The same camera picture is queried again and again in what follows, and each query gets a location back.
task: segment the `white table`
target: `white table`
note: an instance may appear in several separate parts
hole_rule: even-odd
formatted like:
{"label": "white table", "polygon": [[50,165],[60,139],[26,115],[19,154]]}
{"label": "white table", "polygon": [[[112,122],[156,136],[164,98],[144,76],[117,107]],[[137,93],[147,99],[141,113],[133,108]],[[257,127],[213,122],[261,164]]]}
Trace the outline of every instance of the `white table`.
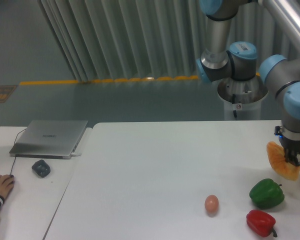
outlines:
{"label": "white table", "polygon": [[[0,174],[9,174],[14,157],[9,155],[17,133],[25,127],[0,127]],[[91,128],[78,146],[82,151]],[[31,167],[38,158],[17,157],[12,174],[14,189],[1,208],[0,240],[42,240],[56,212],[80,157],[45,159],[51,173],[36,176]]]}
{"label": "white table", "polygon": [[[288,181],[268,161],[280,121],[99,123],[91,133],[47,240],[261,239],[246,223],[251,188],[282,184],[267,210],[278,239],[300,239],[300,176]],[[208,195],[219,198],[209,217]]]}

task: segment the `green bell pepper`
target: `green bell pepper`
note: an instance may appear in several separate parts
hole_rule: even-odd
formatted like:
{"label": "green bell pepper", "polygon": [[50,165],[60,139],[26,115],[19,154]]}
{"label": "green bell pepper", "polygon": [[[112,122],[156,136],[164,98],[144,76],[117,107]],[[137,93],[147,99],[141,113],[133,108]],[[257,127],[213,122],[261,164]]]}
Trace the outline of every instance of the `green bell pepper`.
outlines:
{"label": "green bell pepper", "polygon": [[270,178],[266,178],[258,182],[250,191],[249,196],[258,208],[273,208],[285,199],[285,195],[280,188],[281,184],[277,184]]}

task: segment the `egg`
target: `egg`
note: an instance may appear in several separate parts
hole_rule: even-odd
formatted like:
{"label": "egg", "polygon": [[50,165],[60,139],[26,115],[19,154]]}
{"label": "egg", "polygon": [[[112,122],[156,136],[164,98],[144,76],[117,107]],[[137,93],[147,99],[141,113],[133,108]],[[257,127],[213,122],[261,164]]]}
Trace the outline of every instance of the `egg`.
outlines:
{"label": "egg", "polygon": [[208,214],[214,214],[218,211],[219,200],[215,195],[209,195],[204,202],[205,210]]}

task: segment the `blue joint cap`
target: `blue joint cap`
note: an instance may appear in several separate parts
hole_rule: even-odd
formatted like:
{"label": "blue joint cap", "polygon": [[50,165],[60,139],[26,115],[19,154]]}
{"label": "blue joint cap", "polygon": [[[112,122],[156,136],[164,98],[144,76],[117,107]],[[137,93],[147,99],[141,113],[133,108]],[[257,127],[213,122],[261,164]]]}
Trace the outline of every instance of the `blue joint cap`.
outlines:
{"label": "blue joint cap", "polygon": [[237,41],[230,45],[230,53],[245,60],[256,60],[258,57],[257,48],[250,42]]}
{"label": "blue joint cap", "polygon": [[205,84],[211,83],[211,81],[209,80],[209,78],[208,78],[208,76],[207,76],[207,74],[204,70],[204,67],[201,64],[200,58],[198,58],[195,61],[195,64],[196,64],[196,70],[197,70],[197,73],[198,73],[198,77],[202,80],[202,82],[205,83]]}
{"label": "blue joint cap", "polygon": [[266,79],[270,71],[282,60],[286,60],[286,58],[282,55],[273,55],[263,61],[260,65],[259,73],[264,84],[266,83]]}
{"label": "blue joint cap", "polygon": [[205,15],[215,14],[224,0],[199,0],[200,8]]}
{"label": "blue joint cap", "polygon": [[288,114],[300,120],[300,81],[288,87],[283,97],[283,106]]}

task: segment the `laptop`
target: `laptop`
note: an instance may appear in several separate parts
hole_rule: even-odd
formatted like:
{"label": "laptop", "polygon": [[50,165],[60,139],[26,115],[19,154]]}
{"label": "laptop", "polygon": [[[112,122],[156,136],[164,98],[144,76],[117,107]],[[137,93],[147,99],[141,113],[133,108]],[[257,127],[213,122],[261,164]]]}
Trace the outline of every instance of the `laptop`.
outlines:
{"label": "laptop", "polygon": [[12,157],[70,159],[87,123],[86,120],[33,120],[9,153]]}

